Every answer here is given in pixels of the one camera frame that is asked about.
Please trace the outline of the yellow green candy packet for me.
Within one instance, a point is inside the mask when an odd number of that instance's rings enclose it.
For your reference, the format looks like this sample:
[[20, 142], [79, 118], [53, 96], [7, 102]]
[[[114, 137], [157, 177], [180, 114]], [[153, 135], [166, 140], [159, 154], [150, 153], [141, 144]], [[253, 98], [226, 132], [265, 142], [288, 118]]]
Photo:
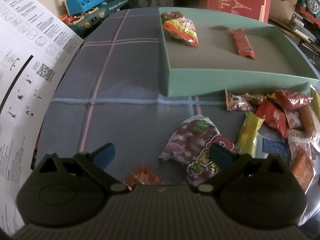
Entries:
[[246, 117], [239, 137], [236, 142], [241, 153], [247, 153], [252, 158], [256, 156], [256, 147], [258, 140], [258, 131], [265, 121], [265, 117], [258, 117], [253, 112], [246, 113]]

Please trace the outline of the purple grape candy bag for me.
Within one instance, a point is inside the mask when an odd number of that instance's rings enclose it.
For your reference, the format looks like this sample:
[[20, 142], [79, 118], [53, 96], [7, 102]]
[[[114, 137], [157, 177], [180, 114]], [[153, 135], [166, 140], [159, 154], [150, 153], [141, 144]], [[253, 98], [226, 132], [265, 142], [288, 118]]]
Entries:
[[210, 147], [217, 143], [232, 153], [238, 146], [223, 137], [214, 123], [202, 115], [192, 116], [181, 123], [170, 137], [159, 159], [175, 160], [186, 167], [189, 184], [198, 186], [219, 172], [210, 158]]

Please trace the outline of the blue wafer packet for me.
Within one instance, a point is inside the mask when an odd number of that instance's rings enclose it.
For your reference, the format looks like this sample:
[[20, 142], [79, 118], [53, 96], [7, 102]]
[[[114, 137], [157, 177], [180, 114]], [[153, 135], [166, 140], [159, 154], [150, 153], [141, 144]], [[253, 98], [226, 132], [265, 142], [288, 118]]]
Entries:
[[267, 157], [269, 154], [277, 154], [285, 161], [285, 163], [290, 162], [290, 150], [288, 144], [285, 142], [272, 141], [263, 138], [261, 150], [263, 157]]

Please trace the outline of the red patterned snack packet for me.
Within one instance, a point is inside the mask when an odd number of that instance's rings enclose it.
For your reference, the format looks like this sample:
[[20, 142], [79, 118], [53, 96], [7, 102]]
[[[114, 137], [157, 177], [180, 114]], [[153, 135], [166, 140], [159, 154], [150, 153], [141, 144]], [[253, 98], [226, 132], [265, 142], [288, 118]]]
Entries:
[[164, 185], [164, 181], [162, 181], [146, 166], [138, 167], [123, 181], [123, 183], [130, 190], [132, 190], [136, 185]]

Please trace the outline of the red white floral candy packet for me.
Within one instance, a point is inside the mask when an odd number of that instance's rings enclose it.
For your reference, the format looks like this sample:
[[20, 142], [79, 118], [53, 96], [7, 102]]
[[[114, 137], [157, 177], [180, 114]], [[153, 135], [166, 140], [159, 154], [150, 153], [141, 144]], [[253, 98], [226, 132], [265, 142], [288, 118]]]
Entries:
[[225, 90], [226, 107], [228, 111], [251, 111], [252, 106], [241, 95], [234, 95]]

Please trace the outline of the small red candy packet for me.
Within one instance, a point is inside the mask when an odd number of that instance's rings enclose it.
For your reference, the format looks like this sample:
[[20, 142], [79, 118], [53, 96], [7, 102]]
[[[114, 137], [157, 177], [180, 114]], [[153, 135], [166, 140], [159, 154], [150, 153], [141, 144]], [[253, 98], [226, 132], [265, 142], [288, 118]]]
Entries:
[[285, 114], [269, 101], [264, 101], [256, 111], [256, 116], [264, 117], [264, 123], [276, 129], [283, 138], [287, 138], [287, 120]]

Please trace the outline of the brown candy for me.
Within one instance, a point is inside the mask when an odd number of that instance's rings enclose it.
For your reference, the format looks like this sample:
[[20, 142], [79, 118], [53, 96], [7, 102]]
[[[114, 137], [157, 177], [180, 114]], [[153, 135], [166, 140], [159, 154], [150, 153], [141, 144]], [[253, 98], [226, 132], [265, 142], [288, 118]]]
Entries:
[[244, 94], [244, 98], [252, 105], [261, 105], [267, 100], [267, 96], [262, 94]]

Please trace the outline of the pink snack packet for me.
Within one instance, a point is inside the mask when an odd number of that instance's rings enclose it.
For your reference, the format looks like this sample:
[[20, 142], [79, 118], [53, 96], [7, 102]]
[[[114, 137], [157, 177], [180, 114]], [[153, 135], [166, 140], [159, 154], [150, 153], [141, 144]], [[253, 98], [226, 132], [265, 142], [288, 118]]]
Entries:
[[303, 127], [297, 109], [284, 110], [290, 129]]

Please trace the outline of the long orange snack bar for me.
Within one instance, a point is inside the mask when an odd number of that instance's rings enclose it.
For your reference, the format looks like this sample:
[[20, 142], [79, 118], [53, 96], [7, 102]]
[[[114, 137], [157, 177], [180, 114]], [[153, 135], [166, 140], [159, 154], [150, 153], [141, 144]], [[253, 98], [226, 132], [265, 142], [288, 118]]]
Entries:
[[241, 57], [247, 57], [247, 58], [256, 60], [257, 56], [245, 32], [242, 29], [231, 29], [230, 31], [233, 35], [233, 38], [238, 50], [238, 55]]

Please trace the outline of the orange yellow chip bag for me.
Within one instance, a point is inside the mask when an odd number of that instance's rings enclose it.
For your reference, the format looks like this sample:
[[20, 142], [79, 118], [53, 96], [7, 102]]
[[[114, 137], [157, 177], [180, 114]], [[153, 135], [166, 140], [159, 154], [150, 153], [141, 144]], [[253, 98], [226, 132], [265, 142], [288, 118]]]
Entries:
[[199, 41], [195, 30], [195, 25], [192, 20], [185, 17], [179, 11], [163, 12], [161, 13], [162, 27], [169, 32], [169, 34], [182, 42], [197, 48]]

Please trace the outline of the orange snack packet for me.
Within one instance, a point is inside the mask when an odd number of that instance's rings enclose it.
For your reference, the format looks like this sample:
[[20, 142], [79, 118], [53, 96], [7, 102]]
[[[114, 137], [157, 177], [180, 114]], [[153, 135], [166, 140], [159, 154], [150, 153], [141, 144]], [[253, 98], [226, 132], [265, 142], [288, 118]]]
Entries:
[[291, 167], [291, 172], [304, 193], [307, 193], [316, 175], [316, 169], [306, 150], [301, 147], [296, 150], [296, 157]]

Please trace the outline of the large red snack bag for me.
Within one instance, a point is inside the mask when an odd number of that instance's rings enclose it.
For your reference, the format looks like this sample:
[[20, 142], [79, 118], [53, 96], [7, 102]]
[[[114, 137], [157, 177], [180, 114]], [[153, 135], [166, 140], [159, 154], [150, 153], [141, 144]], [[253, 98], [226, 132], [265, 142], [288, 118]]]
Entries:
[[284, 89], [267, 94], [267, 97], [285, 110], [297, 109], [308, 105], [312, 101], [310, 96]]

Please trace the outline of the mint green cardboard tray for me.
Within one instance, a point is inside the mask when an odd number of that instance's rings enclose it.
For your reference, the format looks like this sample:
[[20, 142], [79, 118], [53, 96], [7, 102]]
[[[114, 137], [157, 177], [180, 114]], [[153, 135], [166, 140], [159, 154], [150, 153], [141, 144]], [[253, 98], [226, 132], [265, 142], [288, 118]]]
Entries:
[[[164, 78], [168, 96], [272, 93], [278, 89], [306, 92], [319, 73], [303, 52], [277, 27], [225, 12], [181, 8], [191, 19], [197, 48], [161, 30]], [[231, 29], [242, 29], [257, 56], [241, 57]]]

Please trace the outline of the toy kitchen playset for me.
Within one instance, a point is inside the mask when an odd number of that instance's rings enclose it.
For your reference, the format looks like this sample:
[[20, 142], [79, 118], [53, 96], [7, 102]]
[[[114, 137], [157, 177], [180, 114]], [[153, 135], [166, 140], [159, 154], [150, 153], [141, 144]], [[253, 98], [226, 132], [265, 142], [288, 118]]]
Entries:
[[127, 6], [129, 0], [38, 0], [79, 36]]

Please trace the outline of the blue toy train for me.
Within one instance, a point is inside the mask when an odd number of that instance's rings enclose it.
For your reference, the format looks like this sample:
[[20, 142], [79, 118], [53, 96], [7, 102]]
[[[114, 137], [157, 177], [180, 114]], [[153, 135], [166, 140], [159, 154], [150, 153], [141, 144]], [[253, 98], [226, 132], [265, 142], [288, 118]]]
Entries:
[[296, 12], [319, 26], [319, 0], [298, 0]]

